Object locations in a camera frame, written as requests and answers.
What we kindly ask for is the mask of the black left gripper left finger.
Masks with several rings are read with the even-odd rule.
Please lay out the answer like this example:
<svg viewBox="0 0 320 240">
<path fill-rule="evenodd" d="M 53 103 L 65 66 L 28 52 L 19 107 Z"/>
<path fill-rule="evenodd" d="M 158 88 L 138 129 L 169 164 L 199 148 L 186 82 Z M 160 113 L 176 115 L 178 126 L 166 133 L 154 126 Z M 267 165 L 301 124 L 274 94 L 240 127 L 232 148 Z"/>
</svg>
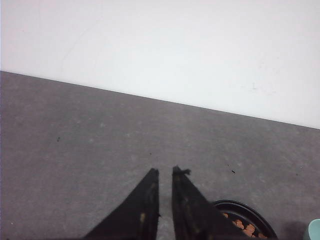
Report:
<svg viewBox="0 0 320 240">
<path fill-rule="evenodd" d="M 159 210 L 159 171 L 151 168 L 127 198 L 84 239 L 155 240 Z"/>
</svg>

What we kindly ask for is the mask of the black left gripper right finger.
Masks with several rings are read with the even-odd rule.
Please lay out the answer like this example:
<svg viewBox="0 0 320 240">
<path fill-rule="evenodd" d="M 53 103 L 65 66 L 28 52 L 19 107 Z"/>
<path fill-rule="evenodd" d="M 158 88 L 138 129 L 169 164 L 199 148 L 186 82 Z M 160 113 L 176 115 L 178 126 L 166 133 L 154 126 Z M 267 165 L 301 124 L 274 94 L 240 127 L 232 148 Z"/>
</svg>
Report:
<svg viewBox="0 0 320 240">
<path fill-rule="evenodd" d="M 245 240 L 247 236 L 202 195 L 187 177 L 190 169 L 172 169 L 171 208 L 177 240 Z"/>
</svg>

